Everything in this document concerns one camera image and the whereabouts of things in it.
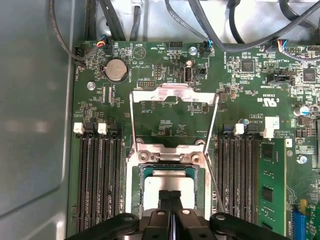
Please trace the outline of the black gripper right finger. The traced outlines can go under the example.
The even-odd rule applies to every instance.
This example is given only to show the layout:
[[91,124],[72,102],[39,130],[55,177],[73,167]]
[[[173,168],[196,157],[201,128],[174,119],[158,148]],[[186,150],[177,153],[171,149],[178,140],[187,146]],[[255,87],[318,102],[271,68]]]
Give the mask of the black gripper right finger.
[[170,192],[172,212],[177,221],[180,240],[284,240],[285,237],[267,228],[233,215],[218,212],[209,220],[198,216],[194,210],[184,208],[181,192]]

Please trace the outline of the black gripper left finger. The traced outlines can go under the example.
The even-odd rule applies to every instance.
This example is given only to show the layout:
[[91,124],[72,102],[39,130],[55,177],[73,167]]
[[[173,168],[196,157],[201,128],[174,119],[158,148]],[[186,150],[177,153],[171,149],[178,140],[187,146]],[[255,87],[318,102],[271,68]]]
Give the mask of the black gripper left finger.
[[159,191],[159,208],[152,209],[142,218],[132,213],[121,213],[68,240],[168,240],[171,232],[171,195],[168,190]]

